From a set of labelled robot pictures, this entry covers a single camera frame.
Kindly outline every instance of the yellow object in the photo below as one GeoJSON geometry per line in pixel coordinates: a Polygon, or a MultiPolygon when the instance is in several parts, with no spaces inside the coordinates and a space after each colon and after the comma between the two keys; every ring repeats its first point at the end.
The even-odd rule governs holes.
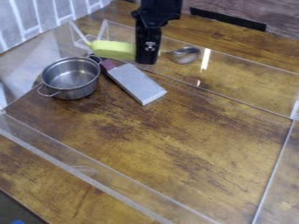
{"type": "Polygon", "coordinates": [[[136,58],[136,46],[126,42],[94,40],[86,43],[96,56],[114,60],[133,60],[136,58]]]}

